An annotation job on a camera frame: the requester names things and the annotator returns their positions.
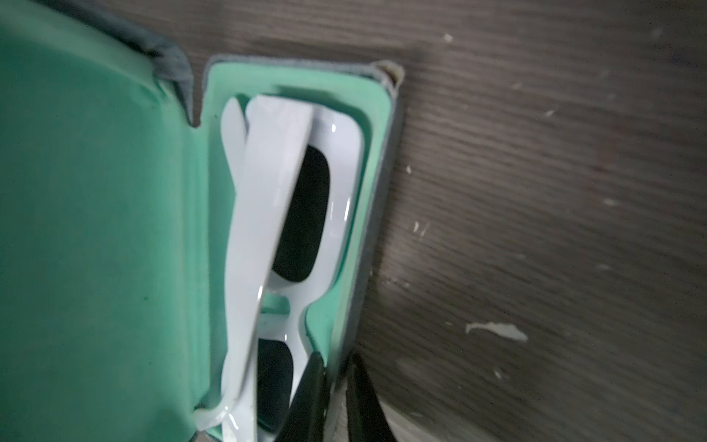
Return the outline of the mint case with white sunglasses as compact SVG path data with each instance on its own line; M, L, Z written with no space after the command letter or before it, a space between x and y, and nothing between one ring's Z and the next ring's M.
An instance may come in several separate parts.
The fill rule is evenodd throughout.
M220 134L229 99L267 95L351 116L365 140L333 286L306 312L326 368L334 438L403 122L405 72L219 55L194 76L170 40L82 1L1 5L1 438L226 441L193 415L221 398L226 247L236 191ZM274 272L313 269L329 193L313 147ZM275 441L291 403L285 345L258 344L257 424Z

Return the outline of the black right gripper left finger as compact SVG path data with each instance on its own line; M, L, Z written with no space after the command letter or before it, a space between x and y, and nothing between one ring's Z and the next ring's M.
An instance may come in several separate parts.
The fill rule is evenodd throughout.
M307 361L304 374L275 441L322 442L328 401L326 368L319 352Z

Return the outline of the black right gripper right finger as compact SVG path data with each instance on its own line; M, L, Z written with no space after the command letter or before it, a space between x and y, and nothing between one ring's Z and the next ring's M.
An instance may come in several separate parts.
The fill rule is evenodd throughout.
M396 442L364 360L351 354L346 387L347 432L350 442Z

